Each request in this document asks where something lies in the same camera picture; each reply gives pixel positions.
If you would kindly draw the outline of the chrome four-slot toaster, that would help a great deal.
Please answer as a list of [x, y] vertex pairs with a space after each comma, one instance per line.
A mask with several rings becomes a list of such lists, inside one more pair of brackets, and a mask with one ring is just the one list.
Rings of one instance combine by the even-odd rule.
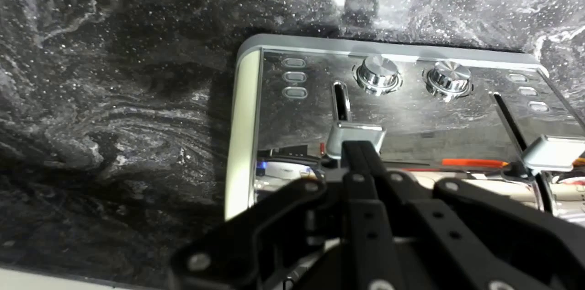
[[[375, 96], [358, 86], [355, 68], [374, 55], [397, 65], [399, 90]], [[444, 101], [426, 90], [439, 61], [468, 67], [470, 95]], [[247, 39], [237, 55], [225, 219], [291, 180], [339, 167], [324, 152], [337, 121], [386, 128], [379, 157], [425, 188], [459, 178], [585, 227], [585, 153], [570, 172], [521, 161], [541, 135], [585, 137], [585, 120], [533, 56], [270, 34]]]

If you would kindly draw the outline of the chrome toaster knob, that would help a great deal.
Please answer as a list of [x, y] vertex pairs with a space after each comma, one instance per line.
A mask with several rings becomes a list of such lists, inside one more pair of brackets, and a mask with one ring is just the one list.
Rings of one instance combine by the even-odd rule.
[[439, 61], [424, 75], [426, 90], [444, 101], [464, 98], [473, 91], [472, 73], [462, 64]]
[[403, 84], [397, 65], [381, 55], [366, 57], [355, 68], [354, 75], [358, 86], [375, 96], [395, 92]]

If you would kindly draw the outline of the silver toaster lever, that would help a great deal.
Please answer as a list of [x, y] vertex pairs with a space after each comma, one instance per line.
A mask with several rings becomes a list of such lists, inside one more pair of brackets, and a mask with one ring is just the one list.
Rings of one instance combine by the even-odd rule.
[[536, 172], [570, 172], [585, 153], [585, 137], [541, 135], [521, 154], [525, 167]]
[[324, 152], [332, 159], [341, 159], [343, 142], [371, 142], [379, 153], [386, 136], [386, 128], [376, 124], [337, 121], [330, 128]]

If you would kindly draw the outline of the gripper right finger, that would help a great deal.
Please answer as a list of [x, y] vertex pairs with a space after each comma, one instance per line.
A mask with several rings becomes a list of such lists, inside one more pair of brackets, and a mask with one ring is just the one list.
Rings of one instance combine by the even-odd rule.
[[585, 290], [585, 227], [457, 178], [394, 180], [370, 142], [363, 155], [390, 230], [426, 244], [445, 286]]

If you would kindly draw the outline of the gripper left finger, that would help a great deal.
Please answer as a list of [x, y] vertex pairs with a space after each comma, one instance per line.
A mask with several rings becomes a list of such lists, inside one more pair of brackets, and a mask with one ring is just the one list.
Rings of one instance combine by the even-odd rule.
[[274, 287], [305, 257], [340, 238], [335, 271], [314, 278], [343, 290], [407, 290], [385, 204], [376, 182], [387, 172], [372, 143], [344, 142], [338, 181], [298, 179], [179, 249], [170, 259], [171, 290]]

